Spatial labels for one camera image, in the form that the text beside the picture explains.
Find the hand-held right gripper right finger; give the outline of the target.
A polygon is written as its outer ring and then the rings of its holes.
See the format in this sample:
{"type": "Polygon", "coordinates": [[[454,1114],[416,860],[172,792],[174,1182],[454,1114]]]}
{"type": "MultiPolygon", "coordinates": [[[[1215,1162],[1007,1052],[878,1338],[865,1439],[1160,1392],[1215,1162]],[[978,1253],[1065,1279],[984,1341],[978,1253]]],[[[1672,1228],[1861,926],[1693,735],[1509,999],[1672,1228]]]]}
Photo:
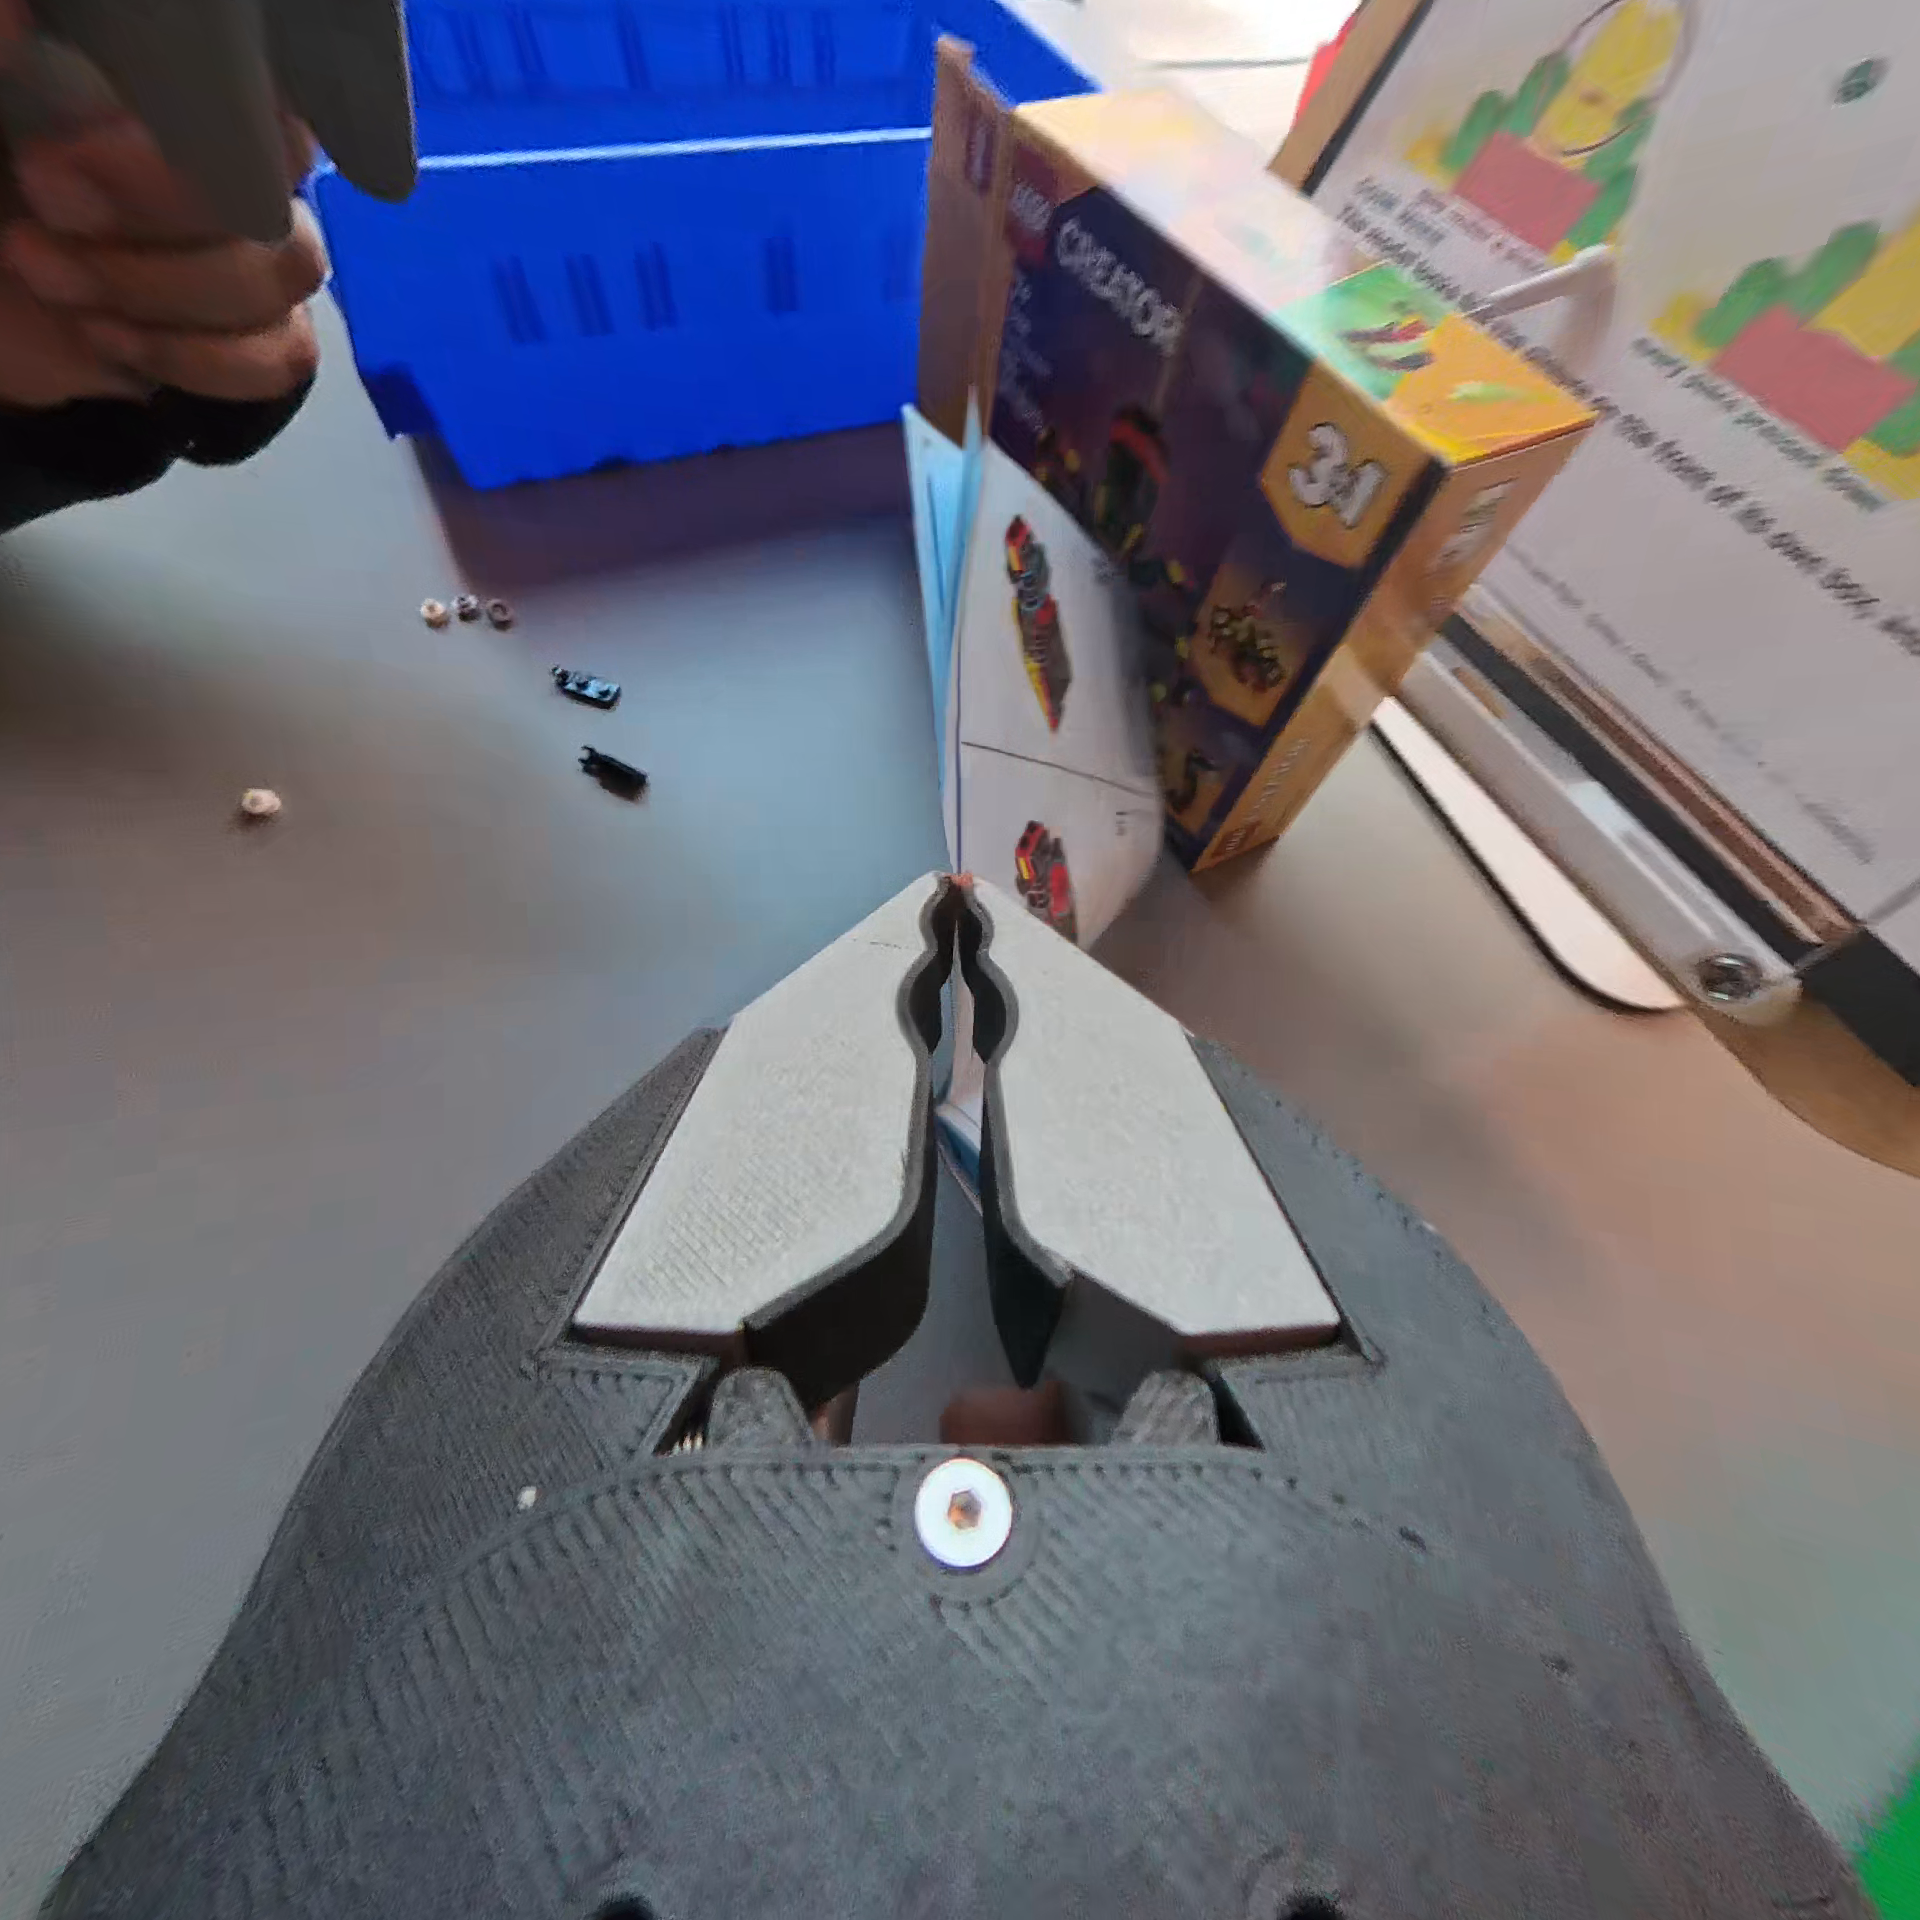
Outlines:
{"type": "Polygon", "coordinates": [[[1333,1344],[1337,1301],[1188,1029],[999,887],[965,898],[978,1204],[1014,1381],[1132,1389],[1333,1344]]]}

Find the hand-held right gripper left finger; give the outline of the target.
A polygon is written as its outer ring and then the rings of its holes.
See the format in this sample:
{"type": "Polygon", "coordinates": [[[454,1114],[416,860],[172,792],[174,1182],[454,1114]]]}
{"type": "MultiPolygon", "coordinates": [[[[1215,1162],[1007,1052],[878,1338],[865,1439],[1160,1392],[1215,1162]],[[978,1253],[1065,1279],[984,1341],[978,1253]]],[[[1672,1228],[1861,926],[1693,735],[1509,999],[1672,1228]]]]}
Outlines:
{"type": "Polygon", "coordinates": [[[953,878],[927,874],[750,1002],[594,1253],[566,1330],[855,1389],[927,1306],[930,1067],[953,878]]]}

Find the lego instruction booklet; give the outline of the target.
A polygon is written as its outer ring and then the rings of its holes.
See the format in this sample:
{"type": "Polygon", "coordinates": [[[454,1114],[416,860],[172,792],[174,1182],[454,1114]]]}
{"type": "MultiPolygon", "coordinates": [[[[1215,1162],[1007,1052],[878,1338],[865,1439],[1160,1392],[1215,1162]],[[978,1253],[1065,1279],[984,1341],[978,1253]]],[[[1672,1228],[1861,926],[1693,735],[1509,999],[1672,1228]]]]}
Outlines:
{"type": "MultiPolygon", "coordinates": [[[[999,888],[1028,918],[1089,951],[1160,862],[1162,814],[1134,592],[1039,479],[984,442],[953,443],[903,411],[946,867],[999,888]]],[[[988,1069],[960,963],[943,987],[933,1069],[941,1138],[978,1190],[988,1173],[988,1069]]],[[[1021,1222],[1055,1243],[1105,1231],[1138,1202],[1117,1141],[1117,1096],[1089,1040],[1039,1037],[1039,1144],[1014,1095],[996,1138],[1021,1222]]]]}

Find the purple and yellow lego box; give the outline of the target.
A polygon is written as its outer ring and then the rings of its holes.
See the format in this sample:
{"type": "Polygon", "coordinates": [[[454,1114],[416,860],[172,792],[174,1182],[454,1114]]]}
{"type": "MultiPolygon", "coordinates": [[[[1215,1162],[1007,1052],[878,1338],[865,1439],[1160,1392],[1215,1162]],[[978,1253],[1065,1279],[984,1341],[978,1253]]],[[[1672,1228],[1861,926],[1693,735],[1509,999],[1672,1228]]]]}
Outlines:
{"type": "Polygon", "coordinates": [[[1593,410],[1177,90],[1010,102],[934,52],[918,397],[1134,592],[1162,848],[1276,840],[1593,410]]]}

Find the person's left hand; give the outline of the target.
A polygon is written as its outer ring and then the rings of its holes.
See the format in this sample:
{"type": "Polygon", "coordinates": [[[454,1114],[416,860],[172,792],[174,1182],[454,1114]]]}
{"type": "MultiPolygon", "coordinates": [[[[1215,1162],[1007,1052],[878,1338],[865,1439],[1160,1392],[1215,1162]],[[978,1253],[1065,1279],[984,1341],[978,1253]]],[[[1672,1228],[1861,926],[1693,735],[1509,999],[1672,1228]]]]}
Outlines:
{"type": "Polygon", "coordinates": [[[277,101],[286,231],[223,229],[146,125],[101,91],[54,93],[32,71],[32,14],[5,4],[5,79],[46,110],[5,133],[1,399],[281,399],[319,367],[311,310],[328,261],[298,198],[318,143],[277,101]]]}

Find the blue plastic bin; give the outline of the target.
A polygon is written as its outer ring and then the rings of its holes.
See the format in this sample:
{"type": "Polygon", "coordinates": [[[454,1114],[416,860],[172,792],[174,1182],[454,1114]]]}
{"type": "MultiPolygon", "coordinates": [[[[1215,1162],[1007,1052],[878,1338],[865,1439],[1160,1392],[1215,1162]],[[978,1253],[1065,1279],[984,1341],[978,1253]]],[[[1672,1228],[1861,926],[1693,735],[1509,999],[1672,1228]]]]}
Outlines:
{"type": "Polygon", "coordinates": [[[417,180],[311,183],[393,439],[473,488],[894,418],[918,365],[937,42],[1097,87],[989,2],[406,4],[417,180]]]}

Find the white board support bar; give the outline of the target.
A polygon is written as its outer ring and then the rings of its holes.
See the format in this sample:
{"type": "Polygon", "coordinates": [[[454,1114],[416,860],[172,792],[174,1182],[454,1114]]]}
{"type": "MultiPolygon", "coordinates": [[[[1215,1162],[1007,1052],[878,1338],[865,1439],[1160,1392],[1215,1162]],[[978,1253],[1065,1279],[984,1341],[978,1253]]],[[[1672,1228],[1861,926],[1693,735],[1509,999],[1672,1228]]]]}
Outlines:
{"type": "Polygon", "coordinates": [[[1376,735],[1537,954],[1594,1003],[1749,1029],[1799,1008],[1802,930],[1484,595],[1430,640],[1376,735]]]}

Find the instruction sheet on clipboard stand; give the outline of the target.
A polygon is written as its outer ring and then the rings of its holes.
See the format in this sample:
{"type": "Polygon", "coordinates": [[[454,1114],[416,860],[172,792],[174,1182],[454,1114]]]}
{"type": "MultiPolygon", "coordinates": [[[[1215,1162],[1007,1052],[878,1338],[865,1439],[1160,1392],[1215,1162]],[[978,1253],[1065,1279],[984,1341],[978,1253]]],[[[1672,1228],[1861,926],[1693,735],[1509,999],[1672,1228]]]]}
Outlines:
{"type": "MultiPolygon", "coordinates": [[[[1358,4],[1327,74],[1303,95],[1297,116],[1276,156],[1276,171],[1310,198],[1317,202],[1312,186],[1327,163],[1333,136],[1358,115],[1359,90],[1378,78],[1385,58],[1407,31],[1415,8],[1417,4],[1358,4]]],[[[1473,592],[1484,595],[1496,608],[1502,623],[1565,674],[1620,739],[1634,742],[1652,766],[1657,787],[1704,828],[1713,850],[1760,882],[1761,894],[1781,904],[1807,940],[1807,958],[1799,964],[1802,999],[1784,1023],[1749,1029],[1693,1014],[1760,1078],[1766,1092],[1816,1132],[1874,1162],[1914,1173],[1917,869],[1914,898],[1909,904],[1871,926],[1845,918],[1832,901],[1783,862],[1766,840],[1745,829],[1690,775],[1680,773],[1657,742],[1630,726],[1577,674],[1505,620],[1488,582],[1488,571],[1500,557],[1488,564],[1478,586],[1464,592],[1458,612],[1468,608],[1473,592]]]]}

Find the printed instruction sheet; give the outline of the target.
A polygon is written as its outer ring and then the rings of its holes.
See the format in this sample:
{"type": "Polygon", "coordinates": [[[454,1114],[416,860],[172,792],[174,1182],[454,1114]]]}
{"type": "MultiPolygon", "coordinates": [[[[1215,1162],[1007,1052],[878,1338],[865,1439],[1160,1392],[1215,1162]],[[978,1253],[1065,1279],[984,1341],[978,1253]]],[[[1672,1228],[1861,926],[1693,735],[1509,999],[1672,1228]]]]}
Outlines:
{"type": "Polygon", "coordinates": [[[1505,620],[1857,926],[1917,869],[1917,4],[1442,2],[1318,206],[1584,399],[1505,620]]]}

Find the white holder peg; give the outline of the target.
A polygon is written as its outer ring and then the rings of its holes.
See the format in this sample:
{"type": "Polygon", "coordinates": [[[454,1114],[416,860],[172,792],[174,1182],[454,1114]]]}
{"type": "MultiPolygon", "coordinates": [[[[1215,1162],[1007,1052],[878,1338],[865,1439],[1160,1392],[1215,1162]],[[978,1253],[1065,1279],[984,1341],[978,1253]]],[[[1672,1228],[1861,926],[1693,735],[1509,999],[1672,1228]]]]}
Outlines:
{"type": "Polygon", "coordinates": [[[1584,247],[1554,268],[1516,279],[1478,299],[1473,318],[1509,320],[1556,302],[1572,302],[1581,326],[1605,331],[1616,309],[1616,251],[1606,244],[1584,247]]]}

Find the green plastic bin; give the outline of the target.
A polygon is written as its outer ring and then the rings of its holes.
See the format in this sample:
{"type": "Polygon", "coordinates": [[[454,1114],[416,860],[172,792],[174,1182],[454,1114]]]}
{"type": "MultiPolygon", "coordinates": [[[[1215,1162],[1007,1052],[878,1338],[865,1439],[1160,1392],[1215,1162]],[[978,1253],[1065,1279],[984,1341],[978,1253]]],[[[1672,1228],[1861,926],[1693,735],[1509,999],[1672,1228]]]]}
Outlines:
{"type": "Polygon", "coordinates": [[[1876,1918],[1917,1918],[1917,1767],[1881,1813],[1864,1823],[1855,1846],[1855,1871],[1876,1918]]]}

